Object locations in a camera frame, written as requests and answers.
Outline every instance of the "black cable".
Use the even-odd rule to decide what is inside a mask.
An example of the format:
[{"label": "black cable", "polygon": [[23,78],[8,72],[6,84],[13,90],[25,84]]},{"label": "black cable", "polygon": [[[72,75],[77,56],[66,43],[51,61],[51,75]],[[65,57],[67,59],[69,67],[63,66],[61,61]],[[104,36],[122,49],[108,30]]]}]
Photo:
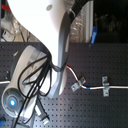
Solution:
[{"label": "black cable", "polygon": [[46,64],[46,61],[45,61],[38,69],[36,69],[34,72],[32,72],[30,75],[28,75],[28,76],[23,80],[23,85],[29,85],[29,84],[31,84],[31,82],[26,83],[25,81],[28,80],[28,79],[30,79],[30,78],[31,78],[34,74],[36,74],[41,68],[44,68],[45,64]]},{"label": "black cable", "polygon": [[37,62],[43,60],[43,59],[46,58],[46,57],[47,57],[46,63],[44,63],[44,64],[42,65],[42,66],[44,66],[44,68],[41,70],[41,73],[39,74],[39,76],[37,77],[37,79],[36,79],[35,81],[33,81],[33,85],[31,86],[31,88],[30,88],[30,90],[29,90],[27,96],[25,96],[25,95],[21,92],[21,94],[23,94],[23,95],[25,96],[25,100],[24,100],[24,102],[23,102],[23,105],[22,105],[22,107],[21,107],[21,109],[20,109],[20,112],[19,112],[19,114],[18,114],[18,117],[17,117],[17,119],[16,119],[14,128],[16,127],[16,124],[17,124],[17,122],[18,122],[18,119],[19,119],[19,117],[20,117],[20,114],[21,114],[21,112],[23,111],[24,106],[26,105],[26,102],[27,102],[27,104],[30,102],[30,100],[31,100],[31,98],[34,96],[33,94],[35,93],[36,90],[38,90],[38,92],[39,92],[39,90],[40,90],[41,86],[43,85],[43,82],[44,82],[44,80],[45,80],[45,78],[46,78],[46,76],[47,76],[47,74],[48,74],[49,69],[50,69],[50,74],[51,74],[51,71],[52,71],[51,68],[50,68],[51,55],[49,54],[48,56],[45,56],[45,57],[43,57],[43,58],[41,58],[41,59],[38,59],[38,60],[34,61],[33,63],[31,63],[30,65],[28,65],[28,66],[21,72],[21,74],[20,74],[20,76],[19,76],[19,78],[18,78],[18,88],[20,89],[20,87],[19,87],[19,82],[20,82],[20,78],[22,77],[23,73],[24,73],[30,66],[32,66],[33,64],[35,64],[35,63],[37,63]]},{"label": "black cable", "polygon": [[17,81],[17,85],[18,85],[18,90],[19,90],[19,92],[22,94],[23,97],[26,97],[26,96],[22,93],[22,91],[21,91],[21,89],[20,89],[20,79],[21,79],[23,73],[24,73],[29,67],[31,67],[31,66],[34,65],[35,63],[37,63],[37,62],[39,62],[39,61],[45,59],[46,57],[47,57],[47,56],[44,56],[44,57],[42,57],[42,58],[40,58],[40,59],[38,59],[38,60],[32,62],[31,64],[29,64],[29,65],[20,73],[19,78],[18,78],[18,81]]},{"label": "black cable", "polygon": [[46,93],[46,94],[41,94],[41,91],[39,91],[39,94],[41,95],[41,96],[43,96],[43,97],[46,97],[48,94],[49,94],[49,92],[50,92],[50,90],[51,90],[51,85],[52,85],[52,68],[50,69],[50,86],[49,86],[49,90],[48,90],[48,92]]},{"label": "black cable", "polygon": [[13,38],[13,41],[12,42],[14,42],[14,40],[16,39],[16,36],[14,36],[14,38]]},{"label": "black cable", "polygon": [[6,39],[4,39],[3,37],[1,37],[5,42],[8,42]]},{"label": "black cable", "polygon": [[22,36],[23,42],[25,42],[25,39],[24,39],[22,31],[21,31],[21,36]]},{"label": "black cable", "polygon": [[28,32],[29,33],[29,36],[27,36],[27,42],[28,42],[28,40],[29,40],[29,38],[30,38],[30,32]]},{"label": "black cable", "polygon": [[36,104],[37,104],[37,100],[36,100],[36,103],[35,103],[35,105],[33,107],[32,115],[30,116],[30,118],[26,122],[22,121],[23,124],[27,124],[31,120],[31,118],[33,117]]}]

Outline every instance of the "black pegboard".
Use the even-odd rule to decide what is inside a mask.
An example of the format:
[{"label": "black pegboard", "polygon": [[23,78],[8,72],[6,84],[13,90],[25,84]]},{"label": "black pegboard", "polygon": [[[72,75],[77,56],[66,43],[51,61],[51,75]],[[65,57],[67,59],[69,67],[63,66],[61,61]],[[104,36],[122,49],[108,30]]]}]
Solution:
[{"label": "black pegboard", "polygon": [[[30,43],[41,48],[40,43]],[[0,43],[0,79],[10,70],[13,53],[27,43]],[[70,65],[78,77],[84,76],[87,86],[101,86],[102,76],[108,76],[111,85],[128,85],[127,44],[70,44]],[[62,95],[55,99],[42,98],[42,104],[50,116],[46,126],[36,117],[34,128],[127,128],[128,90],[111,89],[110,96],[103,97],[102,90],[80,89],[73,93],[75,78],[68,71],[68,82]],[[0,85],[0,95],[5,85]],[[0,107],[0,117],[7,119],[1,128],[11,127],[10,118]]]}]

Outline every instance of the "white cable clip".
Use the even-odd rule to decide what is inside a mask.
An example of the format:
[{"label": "white cable clip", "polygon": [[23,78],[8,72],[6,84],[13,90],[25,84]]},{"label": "white cable clip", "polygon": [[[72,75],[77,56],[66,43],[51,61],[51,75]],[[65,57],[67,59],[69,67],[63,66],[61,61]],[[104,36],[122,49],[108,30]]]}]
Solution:
[{"label": "white cable clip", "polygon": [[108,77],[104,76],[102,77],[102,85],[104,86],[103,88],[103,96],[108,97],[109,96],[109,83],[108,83]]},{"label": "white cable clip", "polygon": [[75,92],[76,90],[80,89],[85,83],[86,80],[84,77],[82,77],[80,80],[78,80],[75,84],[71,86],[72,91]]}]

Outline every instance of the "white cable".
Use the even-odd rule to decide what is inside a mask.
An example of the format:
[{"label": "white cable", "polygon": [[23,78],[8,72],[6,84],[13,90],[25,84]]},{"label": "white cable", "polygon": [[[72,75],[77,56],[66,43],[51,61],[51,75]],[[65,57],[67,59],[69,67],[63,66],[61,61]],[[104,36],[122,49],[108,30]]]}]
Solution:
[{"label": "white cable", "polygon": [[67,67],[67,68],[73,73],[73,75],[74,75],[76,81],[79,81],[79,80],[78,80],[78,77],[76,76],[76,74],[75,74],[75,72],[73,71],[73,69],[71,69],[70,67]]},{"label": "white cable", "polygon": [[[69,66],[67,66],[67,68],[73,73],[76,81],[79,83],[78,77],[76,76],[75,72],[73,71],[72,68],[70,68]],[[90,89],[90,90],[98,90],[98,89],[104,89],[104,86],[100,86],[100,87],[85,87],[82,86],[80,83],[79,85],[83,88],[83,89]],[[113,89],[128,89],[128,86],[108,86],[109,88],[113,88]]]},{"label": "white cable", "polygon": [[128,89],[128,86],[109,86],[109,88]]},{"label": "white cable", "polygon": [[97,89],[103,89],[104,87],[90,87],[90,90],[97,90]]},{"label": "white cable", "polygon": [[9,84],[10,81],[0,81],[0,84]]}]

